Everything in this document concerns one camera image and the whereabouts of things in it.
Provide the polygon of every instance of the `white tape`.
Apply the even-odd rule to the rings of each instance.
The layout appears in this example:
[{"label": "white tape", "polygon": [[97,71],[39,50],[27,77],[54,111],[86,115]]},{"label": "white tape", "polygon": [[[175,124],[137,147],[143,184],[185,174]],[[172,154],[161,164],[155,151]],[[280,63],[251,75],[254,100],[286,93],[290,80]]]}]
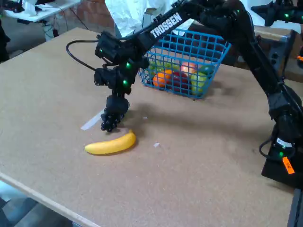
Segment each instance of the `white tape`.
[{"label": "white tape", "polygon": [[101,114],[104,113],[104,109],[98,113],[96,116],[94,116],[92,119],[90,119],[88,122],[86,122],[81,129],[82,130],[87,130],[89,128],[91,128],[92,126],[94,126],[100,119],[101,119]]},{"label": "white tape", "polygon": [[292,148],[293,147],[291,143],[287,143],[287,142],[281,140],[280,138],[278,138],[276,141],[277,141],[278,144],[280,144],[284,147],[287,147],[287,148]]}]

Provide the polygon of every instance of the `green apple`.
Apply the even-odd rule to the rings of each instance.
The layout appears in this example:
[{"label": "green apple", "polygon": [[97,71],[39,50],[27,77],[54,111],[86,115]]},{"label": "green apple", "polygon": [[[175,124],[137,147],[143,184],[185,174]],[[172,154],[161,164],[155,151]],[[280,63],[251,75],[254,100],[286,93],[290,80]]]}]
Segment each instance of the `green apple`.
[{"label": "green apple", "polygon": [[207,80],[207,76],[204,73],[198,72],[190,75],[191,81],[191,93],[193,95],[202,95],[203,86],[205,81]]}]

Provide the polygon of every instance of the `basket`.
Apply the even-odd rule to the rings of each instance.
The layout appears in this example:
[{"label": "basket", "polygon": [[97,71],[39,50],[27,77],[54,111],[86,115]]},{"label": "basket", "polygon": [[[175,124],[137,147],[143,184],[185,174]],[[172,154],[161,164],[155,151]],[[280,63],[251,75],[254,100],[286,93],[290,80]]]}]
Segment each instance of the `basket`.
[{"label": "basket", "polygon": [[175,31],[177,35],[166,35],[146,53],[150,65],[139,71],[141,81],[148,87],[202,98],[231,44],[217,35]]}]

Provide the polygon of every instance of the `desk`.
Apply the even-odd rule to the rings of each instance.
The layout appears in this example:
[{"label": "desk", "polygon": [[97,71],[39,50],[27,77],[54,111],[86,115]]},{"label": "desk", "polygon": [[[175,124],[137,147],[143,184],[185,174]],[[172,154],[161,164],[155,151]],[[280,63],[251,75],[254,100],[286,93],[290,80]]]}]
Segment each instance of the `desk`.
[{"label": "desk", "polygon": [[[65,46],[95,37],[74,29],[0,65],[0,180],[89,227],[286,226],[293,190],[261,176],[258,146],[273,122],[251,72],[222,65],[197,101],[137,79],[119,132],[106,134],[99,124],[83,131],[110,90],[95,86],[93,72]],[[101,67],[94,50],[71,46]],[[287,85],[303,96],[302,84]],[[138,137],[128,152],[84,152],[123,127]]]},{"label": "desk", "polygon": [[[21,13],[14,13],[13,11],[9,11],[9,10],[4,10],[3,15],[7,17],[27,20],[31,22],[39,22],[43,19],[47,21],[49,17],[80,3],[81,0],[56,0],[54,2],[46,3],[44,5],[37,5],[42,9],[42,11],[38,11],[37,15],[35,16],[30,16],[24,11]],[[43,30],[45,32],[46,40],[47,41],[50,40],[50,37],[53,36],[51,23],[47,23],[46,26],[43,26]]]}]

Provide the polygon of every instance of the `banana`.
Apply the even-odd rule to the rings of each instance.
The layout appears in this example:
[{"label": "banana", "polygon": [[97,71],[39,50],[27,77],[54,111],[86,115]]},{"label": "banana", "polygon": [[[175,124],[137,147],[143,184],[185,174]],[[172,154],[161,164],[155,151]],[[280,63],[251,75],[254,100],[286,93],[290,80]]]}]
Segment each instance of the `banana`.
[{"label": "banana", "polygon": [[136,142],[136,135],[132,130],[115,140],[91,143],[85,146],[84,150],[93,155],[106,155],[116,153],[131,147]]}]

